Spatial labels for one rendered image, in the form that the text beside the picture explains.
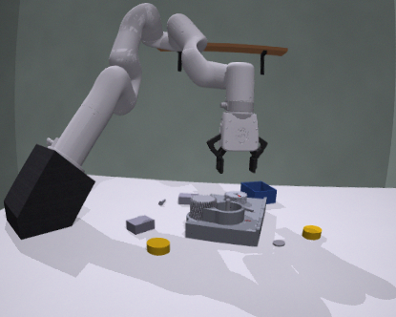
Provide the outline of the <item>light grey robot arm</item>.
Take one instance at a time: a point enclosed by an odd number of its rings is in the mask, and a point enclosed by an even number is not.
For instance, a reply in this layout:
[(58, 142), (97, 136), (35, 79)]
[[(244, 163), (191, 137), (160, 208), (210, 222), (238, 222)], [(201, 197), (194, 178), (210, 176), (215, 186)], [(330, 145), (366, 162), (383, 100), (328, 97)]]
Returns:
[(207, 46), (207, 38), (184, 14), (177, 13), (169, 18), (167, 32), (162, 30), (154, 5), (144, 3), (132, 8), (121, 22), (109, 57), (110, 67), (98, 76), (61, 137), (47, 138), (48, 148), (85, 172), (81, 166), (112, 115), (126, 115), (135, 107), (142, 78), (138, 58), (141, 41), (152, 48), (182, 52), (182, 67), (196, 85), (226, 90), (226, 100), (220, 103), (220, 108), (254, 112), (255, 69), (252, 64), (232, 62), (226, 65), (207, 61), (201, 54)]

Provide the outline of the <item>grey gear with red arrow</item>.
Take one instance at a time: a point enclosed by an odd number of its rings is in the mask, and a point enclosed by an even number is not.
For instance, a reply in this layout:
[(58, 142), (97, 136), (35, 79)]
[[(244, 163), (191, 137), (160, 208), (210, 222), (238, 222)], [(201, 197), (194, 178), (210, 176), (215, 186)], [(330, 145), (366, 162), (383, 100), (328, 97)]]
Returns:
[[(235, 195), (234, 195), (235, 194)], [(224, 200), (230, 199), (231, 201), (246, 204), (247, 194), (241, 191), (228, 191), (224, 194)]]

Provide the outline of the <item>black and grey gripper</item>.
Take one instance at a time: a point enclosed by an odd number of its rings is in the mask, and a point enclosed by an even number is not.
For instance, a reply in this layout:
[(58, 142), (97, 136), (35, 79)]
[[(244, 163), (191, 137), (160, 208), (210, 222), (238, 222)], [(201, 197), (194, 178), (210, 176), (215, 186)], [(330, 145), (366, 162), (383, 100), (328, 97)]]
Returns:
[[(214, 146), (217, 141), (219, 142), (218, 150)], [(257, 115), (231, 111), (225, 111), (222, 114), (219, 134), (207, 140), (206, 143), (211, 152), (217, 157), (216, 168), (221, 174), (223, 173), (224, 163), (222, 157), (226, 151), (250, 152), (252, 157), (250, 157), (249, 171), (255, 173), (258, 158), (267, 146), (267, 142), (259, 137)], [(260, 148), (258, 148), (259, 143), (261, 144)]]

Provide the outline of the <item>yellow short cylinder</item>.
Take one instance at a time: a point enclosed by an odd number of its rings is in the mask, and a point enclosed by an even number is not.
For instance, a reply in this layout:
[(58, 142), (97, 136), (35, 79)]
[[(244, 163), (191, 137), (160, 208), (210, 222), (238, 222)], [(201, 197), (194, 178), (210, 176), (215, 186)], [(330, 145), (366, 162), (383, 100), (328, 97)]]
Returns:
[(319, 226), (307, 225), (303, 228), (302, 236), (308, 240), (318, 240), (322, 235), (322, 229)]
[(170, 242), (164, 238), (152, 238), (147, 241), (147, 252), (156, 256), (166, 255), (170, 252)]

